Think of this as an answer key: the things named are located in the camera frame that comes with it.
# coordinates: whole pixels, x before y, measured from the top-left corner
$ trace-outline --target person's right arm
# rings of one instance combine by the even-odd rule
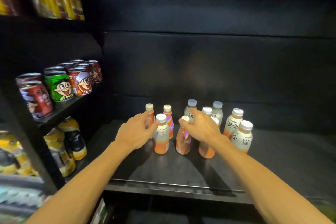
[[[237,149],[209,116],[194,108],[190,110],[195,123],[191,125],[180,119],[181,126],[192,137],[210,145],[231,166],[267,223],[332,224],[278,176]]]

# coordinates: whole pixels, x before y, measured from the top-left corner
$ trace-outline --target white bottle cap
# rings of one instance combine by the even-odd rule
[[[163,110],[164,110],[165,112],[170,112],[170,111],[171,111],[171,105],[164,105],[164,106],[163,106]]]
[[[210,115],[210,114],[212,114],[212,108],[208,107],[208,106],[204,106],[203,109],[202,109],[202,112],[204,112],[207,115]]]
[[[215,108],[220,109],[220,108],[223,107],[223,103],[220,102],[220,101],[214,101],[213,104],[212,104],[212,106],[215,107]]]
[[[152,111],[154,109],[154,105],[153,104],[146,104],[146,110],[147,111]]]
[[[248,120],[242,120],[239,124],[239,127],[245,130],[252,130],[253,124]]]
[[[215,117],[211,117],[211,119],[213,119],[214,122],[216,122],[216,125],[219,126],[219,120]]]
[[[189,99],[188,100],[188,105],[189,106],[196,106],[196,104],[197,104],[197,101],[195,99]]]
[[[232,114],[237,115],[237,116],[242,116],[244,114],[244,111],[239,108],[233,108]]]
[[[156,116],[156,120],[158,120],[160,123],[165,123],[165,122],[167,122],[167,116],[163,113],[159,113]]]
[[[186,122],[190,122],[190,119],[189,119],[189,116],[187,116],[187,115],[183,115],[182,117],[181,117],[181,119],[183,119],[183,120],[185,120]]]

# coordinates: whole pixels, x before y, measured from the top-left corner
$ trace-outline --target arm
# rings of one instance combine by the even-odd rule
[[[180,119],[187,132],[210,145],[228,162],[252,197],[255,207],[267,223],[331,224],[308,200],[249,155],[237,149],[222,135],[206,114],[191,109],[194,125]]]
[[[85,224],[120,163],[157,129],[157,123],[145,129],[146,117],[146,112],[138,114],[122,124],[115,141],[38,209],[27,224]]]

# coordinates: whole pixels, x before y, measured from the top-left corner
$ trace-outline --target hand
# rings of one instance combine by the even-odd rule
[[[208,115],[195,108],[190,108],[189,111],[194,115],[194,124],[179,119],[180,125],[195,139],[212,145],[211,140],[221,135],[217,124]]]
[[[158,128],[159,122],[155,122],[149,129],[145,129],[145,120],[148,112],[139,113],[130,118],[119,128],[116,142],[124,143],[130,151],[139,149],[153,136],[154,131]]]

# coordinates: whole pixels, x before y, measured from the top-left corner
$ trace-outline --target forearm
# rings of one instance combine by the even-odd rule
[[[331,223],[309,201],[237,149],[224,135],[218,136],[212,146],[237,174],[267,223]]]
[[[112,142],[107,149],[79,172],[27,224],[84,224],[117,167],[130,153],[121,143]]]

